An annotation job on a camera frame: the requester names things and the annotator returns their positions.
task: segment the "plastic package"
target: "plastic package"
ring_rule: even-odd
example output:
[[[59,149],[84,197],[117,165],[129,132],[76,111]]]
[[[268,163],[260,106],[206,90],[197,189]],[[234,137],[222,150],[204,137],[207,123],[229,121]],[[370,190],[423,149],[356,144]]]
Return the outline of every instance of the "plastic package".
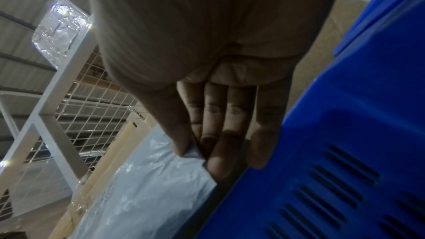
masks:
[[[172,152],[155,127],[117,170],[70,239],[167,239],[207,200],[216,183],[193,148]]]
[[[32,36],[35,47],[56,69],[66,58],[89,16],[65,0],[54,0]]]

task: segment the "wrapped package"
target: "wrapped package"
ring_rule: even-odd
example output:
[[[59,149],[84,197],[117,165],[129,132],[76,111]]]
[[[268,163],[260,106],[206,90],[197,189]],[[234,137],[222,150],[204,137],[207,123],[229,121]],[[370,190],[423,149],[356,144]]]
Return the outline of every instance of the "wrapped package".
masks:
[[[141,142],[71,239],[171,239],[216,186],[195,148],[176,156],[159,126]]]
[[[32,36],[32,42],[56,69],[68,55],[89,16],[65,0],[54,0]]]

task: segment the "plastic bag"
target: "plastic bag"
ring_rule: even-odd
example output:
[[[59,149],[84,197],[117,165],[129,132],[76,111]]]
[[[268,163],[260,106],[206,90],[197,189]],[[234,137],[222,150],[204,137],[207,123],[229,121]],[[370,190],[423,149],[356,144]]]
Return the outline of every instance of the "plastic bag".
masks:
[[[204,162],[194,148],[176,156],[168,137],[155,127],[70,238],[172,238],[216,186]]]

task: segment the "blue plastic crate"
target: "blue plastic crate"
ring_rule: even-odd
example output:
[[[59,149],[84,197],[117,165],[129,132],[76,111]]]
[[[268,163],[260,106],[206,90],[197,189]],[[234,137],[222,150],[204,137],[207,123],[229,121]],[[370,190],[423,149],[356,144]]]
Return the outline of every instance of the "blue plastic crate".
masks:
[[[198,239],[425,238],[425,0],[365,12]]]

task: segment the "hand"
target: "hand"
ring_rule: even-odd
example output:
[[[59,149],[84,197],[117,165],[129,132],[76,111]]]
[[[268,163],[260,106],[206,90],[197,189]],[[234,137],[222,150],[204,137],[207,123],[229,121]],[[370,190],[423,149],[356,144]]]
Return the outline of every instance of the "hand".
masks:
[[[297,62],[333,0],[91,0],[105,65],[183,154],[196,139],[229,175],[256,101],[248,165],[278,141]],[[176,83],[179,81],[182,98]]]

